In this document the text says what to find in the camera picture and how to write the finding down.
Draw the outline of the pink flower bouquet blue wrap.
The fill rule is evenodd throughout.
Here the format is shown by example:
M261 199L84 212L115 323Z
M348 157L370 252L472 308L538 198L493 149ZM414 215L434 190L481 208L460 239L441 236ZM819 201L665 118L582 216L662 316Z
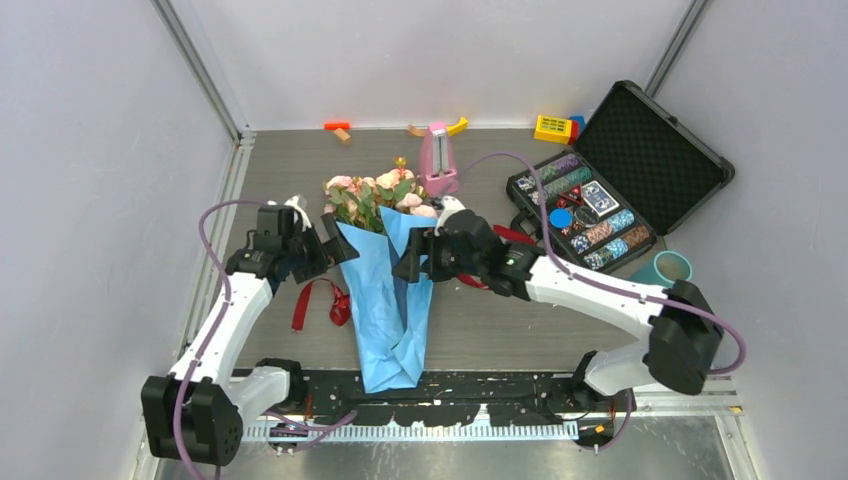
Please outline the pink flower bouquet blue wrap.
M323 185L325 211L358 256L341 264L364 390L415 387L424 370L434 284L425 275L408 283L393 268L416 228L437 215L402 157L377 177L337 175Z

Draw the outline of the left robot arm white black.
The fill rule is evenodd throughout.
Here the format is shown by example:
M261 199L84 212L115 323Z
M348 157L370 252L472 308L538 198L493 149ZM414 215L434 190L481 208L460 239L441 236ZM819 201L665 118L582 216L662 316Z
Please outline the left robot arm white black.
M308 387L296 361L265 359L239 382L231 376L245 342L279 286L316 280L358 258L330 213L320 220L321 239L295 195L283 203L260 202L245 245L226 261L207 250L221 290L191 344L165 375L150 376L141 403L151 453L178 460L196 479L200 466L221 469L238 453L244 427L269 411L293 414Z

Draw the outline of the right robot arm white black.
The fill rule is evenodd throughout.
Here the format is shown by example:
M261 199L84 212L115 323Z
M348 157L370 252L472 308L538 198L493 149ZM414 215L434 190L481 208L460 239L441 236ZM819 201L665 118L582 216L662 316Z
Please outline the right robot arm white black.
M584 355L567 388L577 406L596 410L621 391L652 383L702 392L723 330L706 319L709 308L695 285L632 283L505 241L452 196L439 201L437 212L435 226L411 229L394 276L414 283L467 274L497 295L564 306L634 337L625 347Z

